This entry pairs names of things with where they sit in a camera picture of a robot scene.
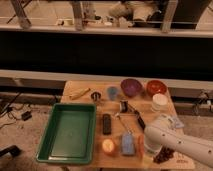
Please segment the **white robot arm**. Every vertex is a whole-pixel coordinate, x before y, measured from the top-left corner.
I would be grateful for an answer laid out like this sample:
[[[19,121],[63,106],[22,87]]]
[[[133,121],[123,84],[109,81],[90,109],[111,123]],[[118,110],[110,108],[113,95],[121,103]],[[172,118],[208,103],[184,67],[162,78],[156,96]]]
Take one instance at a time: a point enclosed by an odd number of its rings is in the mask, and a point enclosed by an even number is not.
[[[177,133],[161,121],[154,121],[144,130],[144,152],[155,157],[162,147],[173,149],[213,168],[213,141]]]

